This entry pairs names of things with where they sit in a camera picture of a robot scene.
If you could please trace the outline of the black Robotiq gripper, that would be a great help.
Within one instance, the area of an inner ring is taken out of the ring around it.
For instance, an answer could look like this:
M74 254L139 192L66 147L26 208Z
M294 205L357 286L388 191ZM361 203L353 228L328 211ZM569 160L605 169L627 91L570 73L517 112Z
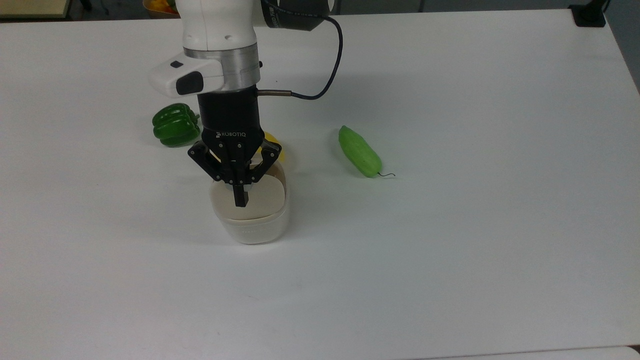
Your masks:
M256 89L202 93L198 105L201 141L188 154L214 182L231 186L236 207L246 207L246 187L259 182L282 152L281 144L264 141ZM261 161L252 167L258 148Z

